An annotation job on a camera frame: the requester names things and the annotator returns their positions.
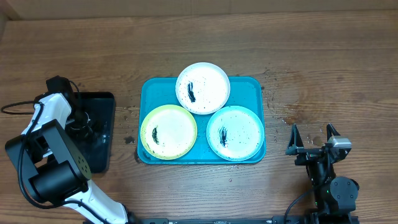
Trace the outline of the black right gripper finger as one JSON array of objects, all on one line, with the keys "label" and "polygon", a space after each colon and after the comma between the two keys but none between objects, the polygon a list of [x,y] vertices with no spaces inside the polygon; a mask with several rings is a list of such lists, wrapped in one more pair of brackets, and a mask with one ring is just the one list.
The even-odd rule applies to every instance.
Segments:
[{"label": "black right gripper finger", "polygon": [[300,136],[299,130],[295,123],[292,125],[292,132],[291,132],[291,137],[290,137],[290,141],[288,144],[288,148],[289,149],[303,148],[302,138]]},{"label": "black right gripper finger", "polygon": [[330,139],[332,136],[339,136],[340,133],[334,128],[331,123],[328,123],[326,126],[326,134],[327,139]]}]

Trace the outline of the yellow plate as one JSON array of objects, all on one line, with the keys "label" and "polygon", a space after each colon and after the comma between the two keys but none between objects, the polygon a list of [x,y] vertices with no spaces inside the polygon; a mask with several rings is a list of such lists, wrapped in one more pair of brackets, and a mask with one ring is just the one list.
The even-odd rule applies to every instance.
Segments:
[{"label": "yellow plate", "polygon": [[144,118],[140,138],[144,149],[160,160],[173,160],[187,154],[198,135],[193,115],[177,105],[162,105]]}]

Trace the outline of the white pink plate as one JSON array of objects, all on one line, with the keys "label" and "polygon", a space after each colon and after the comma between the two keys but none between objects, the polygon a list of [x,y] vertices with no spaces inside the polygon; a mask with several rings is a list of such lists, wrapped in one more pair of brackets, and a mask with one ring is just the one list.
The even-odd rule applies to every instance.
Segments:
[{"label": "white pink plate", "polygon": [[194,114],[218,111],[226,104],[230,92],[227,74],[219,66],[208,62],[189,65],[180,73],[175,84],[178,102]]}]

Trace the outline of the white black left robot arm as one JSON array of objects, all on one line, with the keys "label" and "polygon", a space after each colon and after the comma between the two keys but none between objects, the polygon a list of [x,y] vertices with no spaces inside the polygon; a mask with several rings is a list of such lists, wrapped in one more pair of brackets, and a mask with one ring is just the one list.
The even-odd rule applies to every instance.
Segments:
[{"label": "white black left robot arm", "polygon": [[5,145],[25,199],[42,209],[71,208],[92,223],[134,222],[92,179],[109,167],[113,94],[48,92],[32,103],[30,124]]}]

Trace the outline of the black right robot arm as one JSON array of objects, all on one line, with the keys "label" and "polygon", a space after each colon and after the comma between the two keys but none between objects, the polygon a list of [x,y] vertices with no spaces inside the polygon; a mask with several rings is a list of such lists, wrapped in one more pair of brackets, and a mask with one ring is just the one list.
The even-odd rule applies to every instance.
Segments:
[{"label": "black right robot arm", "polygon": [[332,124],[326,126],[327,142],[320,148],[306,149],[296,124],[292,125],[290,141],[285,153],[295,156],[295,165],[304,166],[312,183],[312,188],[294,200],[284,215],[288,219],[291,208],[301,198],[313,194],[316,209],[309,210],[304,223],[355,223],[350,215],[356,210],[359,184],[347,177],[338,177],[333,164],[342,161],[349,154],[352,143],[341,136]]}]

